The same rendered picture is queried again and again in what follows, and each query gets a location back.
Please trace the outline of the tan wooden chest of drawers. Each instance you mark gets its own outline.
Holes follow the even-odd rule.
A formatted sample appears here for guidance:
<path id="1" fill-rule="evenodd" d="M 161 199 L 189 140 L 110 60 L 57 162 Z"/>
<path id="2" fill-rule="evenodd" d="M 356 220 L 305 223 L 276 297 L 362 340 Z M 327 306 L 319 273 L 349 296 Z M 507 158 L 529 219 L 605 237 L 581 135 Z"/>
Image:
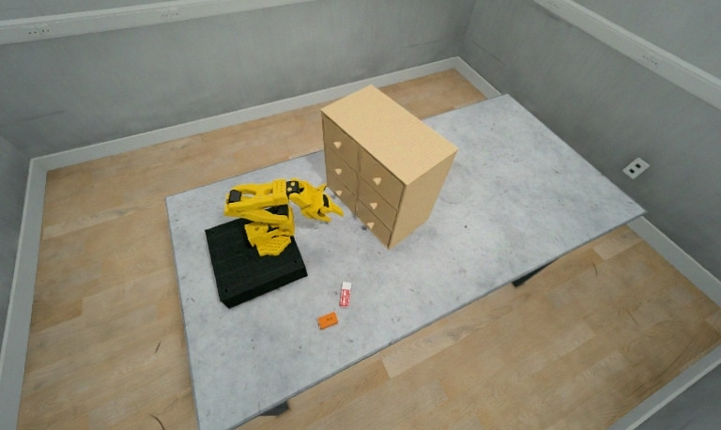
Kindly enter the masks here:
<path id="1" fill-rule="evenodd" d="M 405 184 L 398 209 L 373 187 L 398 211 L 389 247 L 378 238 L 390 250 L 428 220 L 459 148 L 370 84 L 321 109 L 328 188 L 324 115 L 360 145 L 358 172 L 330 148 L 358 173 L 356 214 L 348 208 L 365 226 L 358 217 L 360 177 L 373 186 L 360 175 L 361 149 Z"/>

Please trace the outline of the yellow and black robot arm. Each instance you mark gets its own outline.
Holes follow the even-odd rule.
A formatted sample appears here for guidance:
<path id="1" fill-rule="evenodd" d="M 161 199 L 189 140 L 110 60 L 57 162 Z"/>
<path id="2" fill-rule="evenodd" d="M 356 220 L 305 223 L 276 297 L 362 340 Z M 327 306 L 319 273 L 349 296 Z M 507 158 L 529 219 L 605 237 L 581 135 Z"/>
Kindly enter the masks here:
<path id="1" fill-rule="evenodd" d="M 247 193 L 255 196 L 241 196 Z M 276 179 L 265 184 L 242 184 L 226 195 L 224 216 L 254 221 L 247 224 L 247 228 L 260 256 L 278 255 L 291 242 L 290 236 L 295 235 L 294 214 L 292 207 L 288 206 L 289 199 L 303 208 L 310 206 L 315 197 L 315 187 L 297 178 L 289 181 Z M 277 214 L 264 210 L 266 207 L 276 207 Z M 271 238 L 275 235 L 278 237 Z"/>

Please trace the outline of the red and white eraser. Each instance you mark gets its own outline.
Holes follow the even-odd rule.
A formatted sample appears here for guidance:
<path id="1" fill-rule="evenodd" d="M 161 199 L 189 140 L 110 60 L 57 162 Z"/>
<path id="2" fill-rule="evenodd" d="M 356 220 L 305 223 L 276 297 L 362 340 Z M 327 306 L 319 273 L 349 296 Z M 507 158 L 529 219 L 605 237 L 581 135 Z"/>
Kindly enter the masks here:
<path id="1" fill-rule="evenodd" d="M 350 288 L 351 288 L 351 283 L 343 282 L 341 302 L 340 302 L 340 307 L 342 307 L 342 308 L 349 307 Z"/>

